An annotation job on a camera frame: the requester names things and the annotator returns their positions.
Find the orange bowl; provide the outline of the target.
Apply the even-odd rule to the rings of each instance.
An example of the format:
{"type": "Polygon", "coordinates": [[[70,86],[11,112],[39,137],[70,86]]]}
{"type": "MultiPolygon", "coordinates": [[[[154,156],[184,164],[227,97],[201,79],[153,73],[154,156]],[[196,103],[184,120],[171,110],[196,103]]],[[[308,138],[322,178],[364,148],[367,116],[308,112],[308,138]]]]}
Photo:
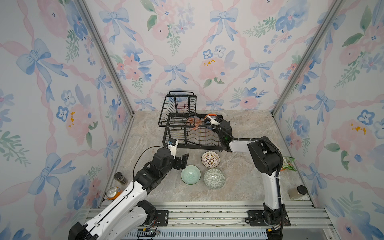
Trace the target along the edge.
{"type": "Polygon", "coordinates": [[[208,115],[206,115],[206,118],[217,119],[217,118],[218,118],[218,115],[215,115],[215,114],[208,114],[208,115]]]}

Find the pale green bowl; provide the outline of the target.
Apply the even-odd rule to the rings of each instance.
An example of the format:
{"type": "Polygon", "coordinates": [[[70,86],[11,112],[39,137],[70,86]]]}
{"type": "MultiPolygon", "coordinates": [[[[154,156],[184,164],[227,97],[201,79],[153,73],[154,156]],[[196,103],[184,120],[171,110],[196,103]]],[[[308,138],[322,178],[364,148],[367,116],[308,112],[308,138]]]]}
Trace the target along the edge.
{"type": "Polygon", "coordinates": [[[188,165],[181,172],[182,181],[187,185],[194,185],[201,179],[201,171],[194,165],[188,165]]]}

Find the white patterned bowl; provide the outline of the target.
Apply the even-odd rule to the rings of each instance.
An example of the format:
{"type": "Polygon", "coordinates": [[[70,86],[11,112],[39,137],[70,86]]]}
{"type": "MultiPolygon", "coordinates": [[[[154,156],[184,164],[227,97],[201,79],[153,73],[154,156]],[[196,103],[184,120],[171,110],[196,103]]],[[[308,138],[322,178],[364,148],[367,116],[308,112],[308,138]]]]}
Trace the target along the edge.
{"type": "Polygon", "coordinates": [[[217,153],[208,151],[202,155],[201,162],[206,168],[216,168],[220,164],[220,157],[217,153]]]}

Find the red patterned bowl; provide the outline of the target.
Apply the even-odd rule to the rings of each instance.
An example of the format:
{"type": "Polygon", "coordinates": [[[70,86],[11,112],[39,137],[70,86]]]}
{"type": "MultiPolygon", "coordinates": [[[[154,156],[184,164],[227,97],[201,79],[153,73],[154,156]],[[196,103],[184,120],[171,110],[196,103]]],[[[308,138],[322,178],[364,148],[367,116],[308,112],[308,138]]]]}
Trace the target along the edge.
{"type": "Polygon", "coordinates": [[[187,120],[191,130],[198,130],[204,122],[198,117],[190,117],[187,120]]]}

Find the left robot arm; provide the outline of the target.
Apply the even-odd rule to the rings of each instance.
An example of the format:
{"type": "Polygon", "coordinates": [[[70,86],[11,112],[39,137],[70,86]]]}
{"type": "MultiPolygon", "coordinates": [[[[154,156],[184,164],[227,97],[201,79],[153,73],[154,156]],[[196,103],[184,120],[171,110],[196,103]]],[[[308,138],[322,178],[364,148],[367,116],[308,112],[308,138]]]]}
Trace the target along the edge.
{"type": "Polygon", "coordinates": [[[176,156],[176,147],[160,148],[153,160],[136,173],[127,188],[101,213],[85,224],[77,222],[69,231],[69,240],[120,240],[139,226],[155,221],[156,208],[146,200],[167,174],[185,169],[189,154],[176,156]]]}

